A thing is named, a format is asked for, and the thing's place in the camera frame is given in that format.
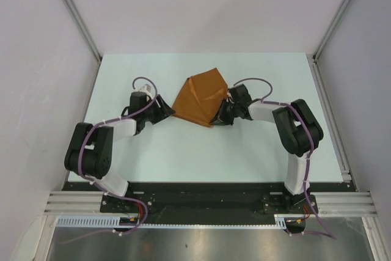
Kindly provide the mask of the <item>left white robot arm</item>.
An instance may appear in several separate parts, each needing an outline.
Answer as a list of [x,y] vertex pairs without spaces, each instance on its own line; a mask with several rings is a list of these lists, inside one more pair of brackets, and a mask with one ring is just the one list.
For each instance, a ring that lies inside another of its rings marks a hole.
[[146,123],[156,124],[175,111],[158,94],[137,90],[130,95],[129,105],[120,117],[104,121],[95,127],[91,123],[77,123],[69,143],[64,166],[80,177],[97,184],[106,193],[115,195],[114,205],[123,212],[130,211],[135,197],[128,193],[129,183],[111,170],[115,141],[138,135]]

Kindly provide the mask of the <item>orange cloth napkin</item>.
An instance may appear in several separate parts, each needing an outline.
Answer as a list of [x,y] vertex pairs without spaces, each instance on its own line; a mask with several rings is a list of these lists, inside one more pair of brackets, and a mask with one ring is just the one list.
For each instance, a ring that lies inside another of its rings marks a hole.
[[228,85],[217,68],[190,76],[172,105],[174,117],[210,127],[227,97]]

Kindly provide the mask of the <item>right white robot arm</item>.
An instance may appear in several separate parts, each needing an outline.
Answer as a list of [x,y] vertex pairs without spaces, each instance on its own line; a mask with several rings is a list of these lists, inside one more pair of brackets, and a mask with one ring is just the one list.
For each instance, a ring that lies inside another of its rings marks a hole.
[[212,125],[233,125],[236,118],[262,120],[273,123],[284,149],[288,152],[287,176],[284,181],[286,193],[282,207],[296,213],[309,199],[310,161],[315,149],[324,138],[323,129],[303,99],[291,103],[252,99],[244,84],[228,90]]

